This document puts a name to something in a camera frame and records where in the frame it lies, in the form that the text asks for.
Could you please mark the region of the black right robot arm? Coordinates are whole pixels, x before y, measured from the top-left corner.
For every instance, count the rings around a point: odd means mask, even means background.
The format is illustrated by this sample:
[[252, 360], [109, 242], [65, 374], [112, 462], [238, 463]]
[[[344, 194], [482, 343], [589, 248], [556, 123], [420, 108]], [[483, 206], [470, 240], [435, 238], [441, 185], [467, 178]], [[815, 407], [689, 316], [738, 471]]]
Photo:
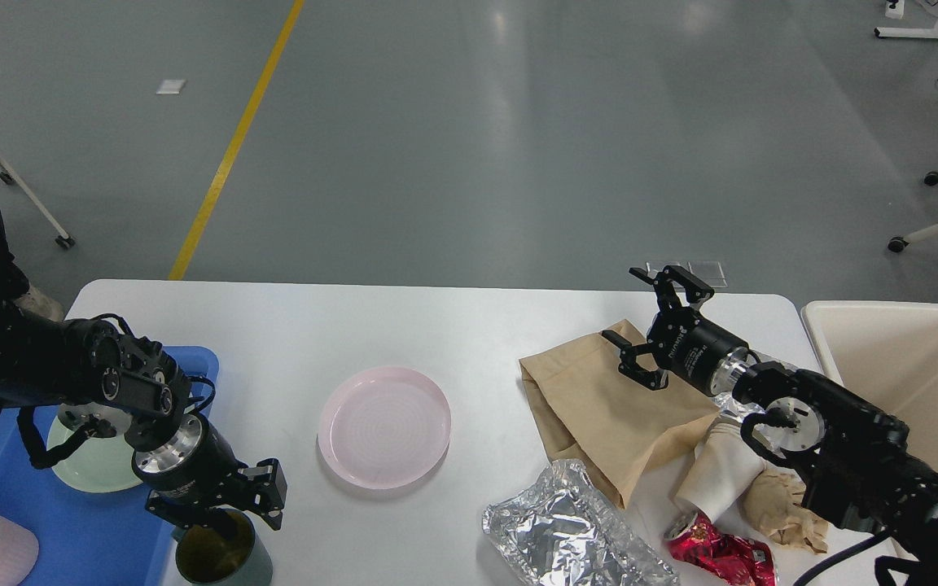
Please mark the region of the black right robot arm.
[[868, 534], [797, 583], [894, 540], [908, 557], [876, 558], [876, 583], [892, 585], [903, 575], [908, 585], [938, 585], [938, 472], [910, 455], [907, 424], [826, 375], [755, 352], [711, 322], [701, 307], [715, 292], [688, 269], [633, 267], [630, 274], [654, 289], [658, 311], [643, 343], [603, 331], [618, 349], [619, 372], [654, 391], [675, 375], [723, 409], [743, 409], [742, 441], [800, 476], [803, 507], [838, 529]]

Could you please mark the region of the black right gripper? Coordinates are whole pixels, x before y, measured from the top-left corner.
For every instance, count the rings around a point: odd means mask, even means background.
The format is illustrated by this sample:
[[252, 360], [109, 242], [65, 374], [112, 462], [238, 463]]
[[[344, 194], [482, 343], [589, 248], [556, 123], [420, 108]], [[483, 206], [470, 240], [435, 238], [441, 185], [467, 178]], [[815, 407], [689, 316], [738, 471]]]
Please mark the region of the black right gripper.
[[[714, 289], [678, 265], [658, 271], [630, 267], [629, 274], [654, 289], [659, 312], [648, 330], [647, 343], [633, 344], [617, 331], [602, 330], [604, 340], [618, 350], [619, 374], [651, 391], [668, 386], [668, 371], [707, 397], [732, 390], [730, 374], [745, 370], [751, 348], [700, 315], [699, 309], [713, 298]], [[655, 370], [639, 364], [640, 356], [649, 355], [659, 366]]]

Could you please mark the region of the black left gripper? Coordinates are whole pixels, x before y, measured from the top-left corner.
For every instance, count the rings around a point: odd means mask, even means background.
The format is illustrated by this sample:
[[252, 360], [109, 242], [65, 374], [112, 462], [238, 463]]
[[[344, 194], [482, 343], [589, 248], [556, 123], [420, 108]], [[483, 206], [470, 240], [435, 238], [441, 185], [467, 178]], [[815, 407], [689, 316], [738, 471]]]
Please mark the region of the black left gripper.
[[234, 520], [219, 505], [252, 513], [272, 531], [282, 530], [287, 480], [282, 463], [268, 457], [246, 466], [203, 414], [186, 414], [175, 429], [153, 431], [149, 423], [131, 427], [133, 472], [151, 490], [144, 509], [164, 522], [194, 526], [234, 539]]

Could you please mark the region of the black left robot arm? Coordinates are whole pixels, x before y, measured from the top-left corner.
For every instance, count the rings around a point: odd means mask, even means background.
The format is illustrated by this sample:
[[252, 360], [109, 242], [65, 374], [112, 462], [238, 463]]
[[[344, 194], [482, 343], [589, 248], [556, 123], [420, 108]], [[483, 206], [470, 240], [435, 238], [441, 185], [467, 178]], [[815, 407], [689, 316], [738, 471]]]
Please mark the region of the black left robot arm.
[[0, 219], [0, 413], [15, 409], [29, 462], [44, 470], [93, 438], [122, 436], [150, 488], [146, 510], [231, 538], [226, 508], [283, 525], [287, 482], [275, 457], [240, 461], [206, 416], [216, 396], [159, 342], [116, 314], [52, 320], [19, 303], [24, 275]]

